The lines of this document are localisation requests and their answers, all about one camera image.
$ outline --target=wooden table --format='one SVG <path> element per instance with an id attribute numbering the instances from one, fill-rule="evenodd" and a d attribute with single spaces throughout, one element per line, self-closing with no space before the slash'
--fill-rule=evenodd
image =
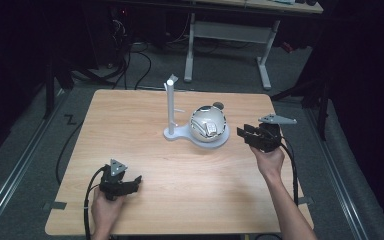
<path id="1" fill-rule="evenodd" d="M 270 98 L 263 94 L 175 92 L 175 108 L 185 111 L 175 114 L 176 122 L 186 124 L 195 109 L 217 101 L 225 106 L 231 135 L 220 148 L 203 149 L 188 140 L 164 138 L 165 92 L 98 90 L 55 200 L 66 202 L 67 206 L 51 211 L 46 232 L 84 234 L 83 200 L 87 185 L 111 158 L 129 167 L 124 181 L 143 176 L 139 191 L 126 198 L 114 234 L 279 232 L 255 157 L 236 135 L 237 127 L 243 128 L 245 123 L 257 126 L 259 117 L 274 112 Z M 282 177 L 292 196 L 288 158 Z M 313 226 L 307 206 L 300 205 L 300 210 Z"/>

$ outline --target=floor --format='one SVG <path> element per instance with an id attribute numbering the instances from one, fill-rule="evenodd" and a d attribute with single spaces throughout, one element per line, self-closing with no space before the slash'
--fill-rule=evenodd
<path id="1" fill-rule="evenodd" d="M 272 96 L 294 86 L 311 54 L 311 48 L 292 53 L 273 48 L 267 61 L 273 88 L 266 91 L 255 63 L 261 46 L 225 44 L 224 47 L 198 45 L 193 82 L 180 82 L 176 85 L 178 90 Z M 184 44 L 161 50 L 138 43 L 134 51 L 126 80 L 121 78 L 116 89 L 133 89 L 140 81 L 138 89 L 159 90 L 171 74 L 183 76 Z M 105 75 L 111 71 L 102 68 L 95 72 Z M 45 206 L 58 191 L 56 175 L 64 174 L 79 132 L 76 127 L 84 119 L 94 91 L 111 87 L 76 80 L 72 91 L 57 89 L 57 107 L 47 120 L 43 119 L 45 92 L 42 90 L 14 124 L 0 148 L 0 239 L 84 238 L 47 235 L 44 226 L 49 210 Z M 298 127 L 282 126 L 282 131 L 294 147 L 299 180 L 311 201 L 309 208 L 318 237 L 384 239 L 382 210 L 347 146 L 334 106 L 329 104 L 327 141 L 322 141 L 315 131 L 317 108 L 303 109 L 300 97 L 288 97 L 273 104 L 277 114 L 299 122 Z"/>

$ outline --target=gray carpet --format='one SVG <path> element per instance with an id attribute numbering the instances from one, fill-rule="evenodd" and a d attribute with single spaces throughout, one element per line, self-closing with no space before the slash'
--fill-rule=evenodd
<path id="1" fill-rule="evenodd" d="M 267 61 L 273 88 L 271 91 L 265 91 L 255 65 L 255 57 L 258 56 L 257 51 L 261 46 L 232 48 L 232 46 L 238 47 L 243 44 L 229 44 L 230 47 L 219 46 L 215 50 L 212 46 L 198 46 L 192 83 L 179 81 L 176 83 L 176 88 L 188 91 L 274 95 L 295 84 L 311 53 L 310 48 L 299 49 L 292 53 L 286 53 L 280 48 L 273 48 Z M 134 49 L 139 50 L 144 47 L 144 45 L 135 45 Z M 171 74 L 182 78 L 186 50 L 181 47 L 182 45 L 175 45 L 161 50 L 149 46 L 143 54 L 151 59 L 151 70 L 140 82 L 139 88 L 149 90 L 162 88 L 163 83 Z M 131 62 L 126 74 L 128 89 L 135 86 L 147 71 L 148 66 L 149 61 L 146 57 L 137 53 L 131 54 Z M 105 75 L 110 71 L 112 70 L 103 68 L 96 72 Z M 66 92 L 57 98 L 62 101 L 61 105 L 33 152 L 27 171 L 0 215 L 0 239 L 84 239 L 83 236 L 53 237 L 46 235 L 44 228 L 49 211 L 43 209 L 43 206 L 46 202 L 53 201 L 58 191 L 55 167 L 64 144 L 78 126 L 76 124 L 80 124 L 84 119 L 93 93 L 101 88 L 109 87 L 76 81 L 76 86 L 71 92 Z M 123 80 L 118 83 L 117 89 L 124 89 Z M 274 102 L 274 107 L 277 114 L 295 118 L 298 121 L 298 125 L 285 125 L 282 130 L 293 146 L 303 192 L 314 201 L 309 205 L 309 209 L 317 236 L 320 239 L 356 239 L 330 177 L 326 152 L 322 148 L 325 144 L 350 193 L 355 209 L 361 217 L 367 238 L 384 239 L 382 209 L 377 204 L 376 198 L 348 148 L 346 138 L 336 119 L 334 107 L 332 104 L 329 105 L 329 117 L 326 124 L 327 141 L 321 145 L 317 134 L 314 133 L 314 124 L 309 117 L 312 112 L 317 112 L 317 109 L 302 109 L 299 100 L 299 97 L 288 97 Z M 29 146 L 30 139 L 42 123 L 44 106 L 45 94 L 44 91 L 41 91 L 14 124 L 10 136 L 1 147 L 0 188 L 5 184 L 20 156 Z M 68 124 L 68 115 L 72 115 L 72 122 L 76 124 Z M 77 134 L 78 132 L 62 155 L 58 170 L 60 176 L 64 174 Z"/>

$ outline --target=forearm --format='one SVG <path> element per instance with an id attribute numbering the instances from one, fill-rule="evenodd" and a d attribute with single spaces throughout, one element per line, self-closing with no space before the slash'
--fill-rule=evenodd
<path id="1" fill-rule="evenodd" d="M 92 240 L 108 240 L 109 238 L 109 231 L 95 231 L 95 233 L 92 235 Z"/>
<path id="2" fill-rule="evenodd" d="M 283 239 L 317 239 L 280 178 L 266 179 Z"/>

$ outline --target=white desk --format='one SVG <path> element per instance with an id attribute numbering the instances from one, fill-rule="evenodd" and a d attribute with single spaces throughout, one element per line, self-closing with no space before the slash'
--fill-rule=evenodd
<path id="1" fill-rule="evenodd" d="M 205 2 L 214 4 L 228 4 L 235 6 L 265 8 L 275 11 L 291 11 L 301 13 L 317 13 L 323 12 L 323 8 L 317 3 L 314 6 L 307 4 L 281 4 L 268 0 L 194 0 L 195 2 Z M 266 69 L 266 61 L 269 56 L 270 49 L 276 37 L 280 20 L 274 21 L 272 27 L 252 27 L 235 24 L 215 23 L 206 21 L 195 21 L 195 14 L 191 14 L 190 30 L 189 30 L 189 48 L 186 57 L 185 66 L 185 82 L 192 81 L 193 74 L 193 45 L 195 37 L 213 38 L 231 41 L 242 41 L 251 43 L 264 44 L 261 57 L 258 57 L 257 66 L 260 71 L 261 81 L 264 89 L 270 90 L 271 84 Z"/>

